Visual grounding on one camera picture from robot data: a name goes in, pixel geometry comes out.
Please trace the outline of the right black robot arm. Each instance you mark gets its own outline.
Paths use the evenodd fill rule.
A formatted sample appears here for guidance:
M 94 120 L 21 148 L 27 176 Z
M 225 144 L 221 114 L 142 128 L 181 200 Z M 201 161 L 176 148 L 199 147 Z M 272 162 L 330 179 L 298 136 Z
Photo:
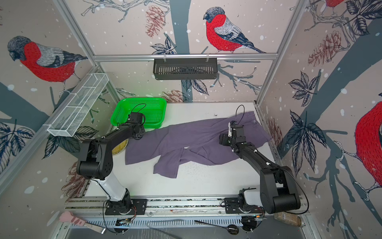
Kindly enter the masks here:
M 251 165 L 260 176 L 260 199 L 269 214 L 297 210 L 300 199 L 291 170 L 267 159 L 252 143 L 246 141 L 244 128 L 232 120 L 228 133 L 219 136 L 219 144 L 228 146 L 239 158 Z

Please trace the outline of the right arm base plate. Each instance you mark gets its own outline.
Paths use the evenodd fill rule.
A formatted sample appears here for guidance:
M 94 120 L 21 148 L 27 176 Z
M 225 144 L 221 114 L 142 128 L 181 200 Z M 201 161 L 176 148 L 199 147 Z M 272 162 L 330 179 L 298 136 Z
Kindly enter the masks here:
M 261 206 L 248 205 L 243 200 L 233 197 L 224 198 L 220 206 L 225 209 L 226 214 L 265 214 Z

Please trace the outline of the green plastic basket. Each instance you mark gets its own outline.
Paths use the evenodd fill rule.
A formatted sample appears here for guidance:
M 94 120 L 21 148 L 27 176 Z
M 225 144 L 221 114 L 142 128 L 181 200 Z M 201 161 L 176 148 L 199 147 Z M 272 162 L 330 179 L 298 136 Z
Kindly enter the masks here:
M 157 129 L 165 119 L 166 107 L 167 101 L 163 98 L 126 98 L 116 105 L 110 123 L 118 126 L 127 122 L 131 112 L 139 112 L 145 115 L 145 128 Z

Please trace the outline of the brown filled plastic bottle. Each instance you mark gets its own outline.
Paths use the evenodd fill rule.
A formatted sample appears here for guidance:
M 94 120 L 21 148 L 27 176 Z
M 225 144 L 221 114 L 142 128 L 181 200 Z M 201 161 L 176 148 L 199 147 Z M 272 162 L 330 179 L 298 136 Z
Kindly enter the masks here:
M 304 227 L 304 223 L 301 220 L 300 216 L 295 214 L 291 214 L 287 212 L 274 213 L 274 219 L 281 223 L 284 223 L 293 227 L 299 227 L 299 228 Z

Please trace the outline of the black long spoon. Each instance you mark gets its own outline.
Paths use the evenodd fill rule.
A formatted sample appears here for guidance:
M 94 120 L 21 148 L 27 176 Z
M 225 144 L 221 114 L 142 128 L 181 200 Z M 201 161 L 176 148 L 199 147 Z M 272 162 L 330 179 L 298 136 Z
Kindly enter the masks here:
M 199 224 L 199 225 L 205 225 L 205 226 L 213 226 L 217 228 L 222 228 L 227 230 L 231 235 L 238 235 L 239 234 L 239 228 L 236 225 L 228 225 L 228 226 L 220 226 L 220 225 L 215 225 L 211 223 L 206 223 L 198 220 L 194 220 L 194 223 Z

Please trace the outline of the round woven bamboo tray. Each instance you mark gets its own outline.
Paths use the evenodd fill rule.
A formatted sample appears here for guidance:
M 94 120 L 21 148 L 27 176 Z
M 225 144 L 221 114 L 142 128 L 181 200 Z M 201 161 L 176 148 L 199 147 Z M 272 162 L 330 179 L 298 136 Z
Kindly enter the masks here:
M 128 141 L 129 141 L 129 139 L 126 139 L 126 140 L 124 140 L 123 142 L 121 142 L 120 144 L 118 144 L 118 145 L 112 150 L 112 155 L 117 155 L 117 154 L 121 153 L 122 151 L 124 151 L 124 149 L 125 149 L 126 146 L 128 145 Z

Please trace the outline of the pink handled brush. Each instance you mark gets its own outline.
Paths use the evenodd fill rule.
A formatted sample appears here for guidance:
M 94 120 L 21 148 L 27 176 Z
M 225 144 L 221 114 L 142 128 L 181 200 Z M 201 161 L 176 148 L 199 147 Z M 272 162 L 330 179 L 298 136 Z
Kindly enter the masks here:
M 106 228 L 89 224 L 87 221 L 74 216 L 74 214 L 69 211 L 65 211 L 64 213 L 62 213 L 59 217 L 59 221 L 63 223 L 71 223 L 75 226 L 86 227 L 100 234 L 104 234 L 106 232 Z

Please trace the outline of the black hanging plastic basket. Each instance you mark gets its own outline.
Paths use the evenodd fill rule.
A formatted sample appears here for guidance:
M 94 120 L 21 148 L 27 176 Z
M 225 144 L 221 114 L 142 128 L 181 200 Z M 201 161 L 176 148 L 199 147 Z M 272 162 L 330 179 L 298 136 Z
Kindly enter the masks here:
M 211 80 L 218 75 L 216 58 L 155 59 L 156 80 Z

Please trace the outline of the aluminium mounting rail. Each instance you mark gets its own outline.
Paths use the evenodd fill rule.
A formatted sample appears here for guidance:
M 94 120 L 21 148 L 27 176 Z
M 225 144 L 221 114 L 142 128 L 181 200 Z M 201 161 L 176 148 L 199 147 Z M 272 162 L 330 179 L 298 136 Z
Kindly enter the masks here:
M 239 208 L 237 195 L 202 195 L 202 196 L 135 196 L 131 198 L 132 208 L 113 209 L 105 197 L 83 197 L 69 200 L 66 211 L 83 217 L 207 217 L 207 216 L 254 216 L 265 214 L 259 207 L 251 212 Z

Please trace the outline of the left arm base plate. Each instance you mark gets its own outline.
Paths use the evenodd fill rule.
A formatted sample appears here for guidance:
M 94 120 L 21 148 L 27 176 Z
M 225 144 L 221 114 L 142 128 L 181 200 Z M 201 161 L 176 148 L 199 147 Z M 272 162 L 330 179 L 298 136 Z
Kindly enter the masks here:
M 126 202 L 108 200 L 104 207 L 104 214 L 107 216 L 144 215 L 147 202 L 147 199 L 130 199 Z

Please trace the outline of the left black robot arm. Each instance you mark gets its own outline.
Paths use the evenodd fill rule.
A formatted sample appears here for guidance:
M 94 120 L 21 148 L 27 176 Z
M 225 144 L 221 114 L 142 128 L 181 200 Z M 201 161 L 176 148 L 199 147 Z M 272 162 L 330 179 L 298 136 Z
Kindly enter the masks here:
M 127 139 L 141 139 L 145 133 L 145 116 L 132 112 L 127 122 L 108 134 L 96 139 L 87 139 L 80 144 L 77 174 L 94 180 L 108 196 L 110 202 L 123 207 L 130 206 L 128 190 L 116 178 L 113 170 L 112 150 Z

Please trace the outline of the purple trousers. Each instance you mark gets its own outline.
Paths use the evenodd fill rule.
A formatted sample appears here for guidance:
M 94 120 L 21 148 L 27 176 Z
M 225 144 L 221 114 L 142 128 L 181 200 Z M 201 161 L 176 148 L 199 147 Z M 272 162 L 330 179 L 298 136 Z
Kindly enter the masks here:
M 195 162 L 222 165 L 238 157 L 231 148 L 219 144 L 219 136 L 228 132 L 235 117 L 205 119 L 155 129 L 142 139 L 130 139 L 125 149 L 125 164 L 131 165 L 159 156 L 153 172 L 176 178 L 181 164 Z

